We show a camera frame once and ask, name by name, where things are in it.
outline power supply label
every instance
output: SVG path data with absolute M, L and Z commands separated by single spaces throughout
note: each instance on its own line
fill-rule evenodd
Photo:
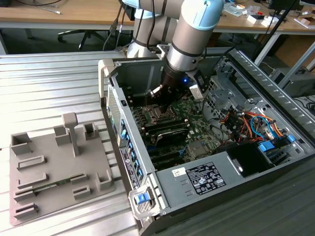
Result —
M 137 179 L 137 176 L 135 174 L 134 168 L 132 167 L 132 161 L 128 155 L 127 149 L 125 147 L 120 148 L 120 153 L 122 155 L 125 169 L 129 178 L 129 182 L 132 186 L 132 189 L 137 189 L 140 187 L 139 181 Z
M 213 162 L 186 170 L 186 173 L 199 195 L 226 185 Z

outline aluminum profile table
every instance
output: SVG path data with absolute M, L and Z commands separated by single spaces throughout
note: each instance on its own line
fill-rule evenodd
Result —
M 0 235 L 139 235 L 97 93 L 98 61 L 122 57 L 118 52 L 0 56 Z M 92 121 L 98 126 L 116 190 L 13 227 L 8 210 L 9 133 L 51 133 L 67 112 L 76 112 L 81 124 Z

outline floor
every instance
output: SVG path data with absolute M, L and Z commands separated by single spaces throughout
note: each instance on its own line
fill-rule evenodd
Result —
M 2 29 L 2 37 L 9 54 L 77 52 L 83 33 L 64 36 L 65 41 L 60 43 L 57 40 L 58 33 L 64 31 L 67 30 L 31 29 L 34 39 L 28 39 L 23 29 Z M 98 33 L 106 38 L 107 32 L 99 31 Z M 130 35 L 122 35 L 119 45 L 123 46 L 130 40 Z M 111 37 L 105 49 L 114 50 L 115 42 L 115 37 Z M 92 36 L 86 40 L 83 51 L 102 51 L 102 48 L 103 42 Z
M 34 39 L 27 39 L 23 29 L 2 29 L 3 40 L 9 54 L 33 54 L 33 53 L 61 53 L 61 52 L 77 52 L 83 34 L 67 35 L 63 39 L 65 42 L 60 43 L 58 33 L 64 32 L 64 29 L 32 29 L 31 32 Z M 98 32 L 106 37 L 105 31 Z M 121 35 L 119 45 L 125 45 L 130 42 L 130 35 Z M 252 35 L 234 34 L 233 42 L 232 34 L 223 33 L 217 42 L 217 46 L 237 45 L 237 48 L 244 51 L 251 57 L 256 49 L 258 42 L 254 40 Z M 115 38 L 112 37 L 106 46 L 106 50 L 115 49 Z M 103 42 L 98 38 L 91 37 L 87 39 L 83 51 L 101 51 Z M 267 58 L 275 67 L 285 66 L 275 58 Z

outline warning label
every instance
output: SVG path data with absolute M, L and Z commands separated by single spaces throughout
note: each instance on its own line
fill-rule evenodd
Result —
M 225 182 L 213 162 L 186 170 L 186 173 L 199 195 L 225 186 Z

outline monitor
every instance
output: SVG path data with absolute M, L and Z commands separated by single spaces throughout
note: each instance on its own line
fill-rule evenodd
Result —
M 315 6 L 315 0 L 300 0 L 300 5 Z

